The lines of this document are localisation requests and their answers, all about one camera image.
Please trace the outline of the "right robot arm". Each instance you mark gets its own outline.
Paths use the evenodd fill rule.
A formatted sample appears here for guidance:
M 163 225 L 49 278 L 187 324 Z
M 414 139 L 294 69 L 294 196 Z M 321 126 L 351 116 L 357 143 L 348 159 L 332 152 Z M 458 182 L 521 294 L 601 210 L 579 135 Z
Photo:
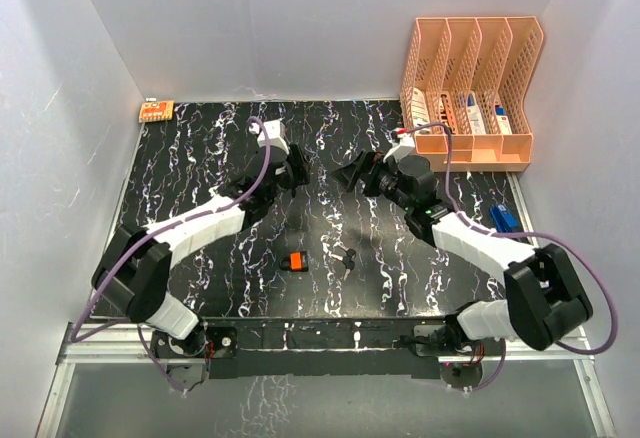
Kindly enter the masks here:
M 429 337 L 441 347 L 466 355 L 485 339 L 519 339 L 543 351 L 592 317 L 592 304 L 562 248 L 500 238 L 456 213 L 438 197 L 427 159 L 362 152 L 331 175 L 347 192 L 360 186 L 367 197 L 390 200 L 403 210 L 405 224 L 417 239 L 503 284 L 504 299 L 471 302 L 446 316 L 444 326 Z

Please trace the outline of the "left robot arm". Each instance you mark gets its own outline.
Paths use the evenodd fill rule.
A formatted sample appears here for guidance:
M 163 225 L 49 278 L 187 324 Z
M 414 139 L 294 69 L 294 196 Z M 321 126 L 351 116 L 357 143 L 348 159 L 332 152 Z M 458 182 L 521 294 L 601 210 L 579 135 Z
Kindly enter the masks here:
M 118 226 L 92 286 L 130 322 L 165 333 L 177 353 L 197 356 L 207 341 L 204 320 L 169 292 L 170 271 L 200 249 L 251 228 L 281 192 L 309 182 L 309 158 L 298 145 L 262 148 L 244 175 L 206 203 L 171 220 Z

